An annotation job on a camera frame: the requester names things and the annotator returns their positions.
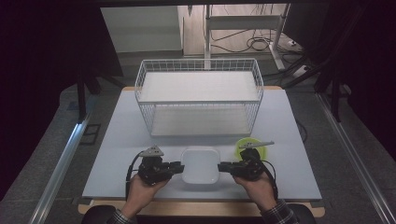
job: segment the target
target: floor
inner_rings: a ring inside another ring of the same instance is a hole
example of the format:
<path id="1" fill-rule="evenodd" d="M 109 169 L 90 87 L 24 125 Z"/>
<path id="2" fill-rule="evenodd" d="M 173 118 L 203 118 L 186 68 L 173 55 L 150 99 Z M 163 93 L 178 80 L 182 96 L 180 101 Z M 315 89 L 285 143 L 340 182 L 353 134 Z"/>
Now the floor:
<path id="1" fill-rule="evenodd" d="M 218 10 L 224 8 L 227 8 L 231 13 L 231 9 L 228 7 L 220 7 Z M 195 14 L 201 19 L 202 9 L 197 8 L 197 11 L 194 9 L 191 15 Z M 187 49 L 185 45 L 185 57 L 202 57 L 202 52 L 193 51 L 193 47 L 189 49 L 190 51 Z M 216 57 L 225 57 L 226 52 L 214 53 Z M 238 55 L 233 53 L 226 56 L 237 57 Z M 292 72 L 286 74 L 277 72 L 269 53 L 258 55 L 257 52 L 250 52 L 250 54 L 246 52 L 243 56 L 255 57 L 258 60 L 266 85 L 275 85 L 293 79 Z M 169 58 L 183 57 L 183 55 L 152 57 Z M 298 54 L 287 55 L 284 57 L 284 63 L 286 66 L 290 66 L 300 57 Z M 134 85 L 139 62 L 139 56 L 121 55 L 120 63 L 124 77 L 117 77 L 117 79 L 126 85 Z M 120 95 L 119 87 L 102 79 L 99 81 L 102 91 L 98 96 L 89 123 L 90 125 L 100 125 L 97 138 L 92 140 L 89 135 L 83 136 L 81 142 L 92 142 L 92 144 L 78 146 L 45 223 L 80 223 L 82 220 L 83 215 L 79 214 L 77 210 L 78 203 L 82 202 L 80 196 Z M 316 77 L 311 77 L 293 88 L 287 89 L 287 94 L 295 118 L 306 129 L 306 133 L 302 133 L 307 136 L 304 146 L 326 208 L 326 215 L 317 218 L 317 223 L 385 223 L 375 211 L 372 200 L 319 103 L 318 96 L 313 90 L 315 81 Z M 64 90 L 60 99 L 61 104 L 58 111 L 34 155 L 26 163 L 4 200 L 0 202 L 1 223 L 29 222 L 57 161 L 63 153 L 64 146 L 78 119 L 76 86 Z M 389 207 L 394 211 L 396 208 L 396 162 L 355 116 L 347 104 L 347 98 L 342 98 L 340 101 L 340 116 L 349 139 L 359 151 L 367 170 L 388 201 Z M 140 224 L 156 223 L 159 220 L 161 223 L 260 223 L 257 218 L 140 217 L 138 220 Z"/>

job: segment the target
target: white wire basket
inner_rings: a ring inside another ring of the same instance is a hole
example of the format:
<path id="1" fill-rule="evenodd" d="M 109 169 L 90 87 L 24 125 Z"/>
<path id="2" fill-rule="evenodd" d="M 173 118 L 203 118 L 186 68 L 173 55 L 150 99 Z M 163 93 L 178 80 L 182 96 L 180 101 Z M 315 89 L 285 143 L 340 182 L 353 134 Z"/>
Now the white wire basket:
<path id="1" fill-rule="evenodd" d="M 255 59 L 145 60 L 135 83 L 152 136 L 248 136 L 262 93 Z"/>

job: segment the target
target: human hand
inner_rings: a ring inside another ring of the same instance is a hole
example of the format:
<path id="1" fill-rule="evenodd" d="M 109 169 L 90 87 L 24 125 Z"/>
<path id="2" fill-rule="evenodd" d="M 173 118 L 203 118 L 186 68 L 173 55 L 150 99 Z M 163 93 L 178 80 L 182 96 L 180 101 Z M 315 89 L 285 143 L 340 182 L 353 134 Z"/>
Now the human hand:
<path id="1" fill-rule="evenodd" d="M 249 181 L 242 177 L 233 176 L 235 183 L 244 187 L 247 196 L 259 207 L 262 212 L 276 206 L 274 190 L 266 173 L 262 173 L 256 181 Z"/>
<path id="2" fill-rule="evenodd" d="M 128 218 L 134 217 L 152 201 L 157 191 L 165 186 L 168 181 L 169 180 L 165 180 L 153 186 L 149 186 L 139 175 L 134 175 L 134 177 L 131 178 L 129 195 L 125 205 L 121 209 L 121 213 Z"/>

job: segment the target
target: wall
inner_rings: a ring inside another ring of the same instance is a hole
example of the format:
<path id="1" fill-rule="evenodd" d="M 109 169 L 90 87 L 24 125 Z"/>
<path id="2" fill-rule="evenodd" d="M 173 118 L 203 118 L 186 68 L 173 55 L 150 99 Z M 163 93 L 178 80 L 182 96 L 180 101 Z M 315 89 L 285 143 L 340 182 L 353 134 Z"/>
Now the wall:
<path id="1" fill-rule="evenodd" d="M 181 50 L 177 7 L 101 8 L 117 53 Z"/>

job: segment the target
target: white square object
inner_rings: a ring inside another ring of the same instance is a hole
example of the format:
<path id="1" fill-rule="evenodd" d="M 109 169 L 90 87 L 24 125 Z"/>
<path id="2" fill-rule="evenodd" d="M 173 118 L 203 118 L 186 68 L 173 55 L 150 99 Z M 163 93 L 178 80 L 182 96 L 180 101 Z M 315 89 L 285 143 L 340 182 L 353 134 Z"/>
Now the white square object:
<path id="1" fill-rule="evenodd" d="M 219 163 L 213 147 L 187 147 L 181 155 L 182 179 L 188 184 L 214 184 L 219 180 Z"/>

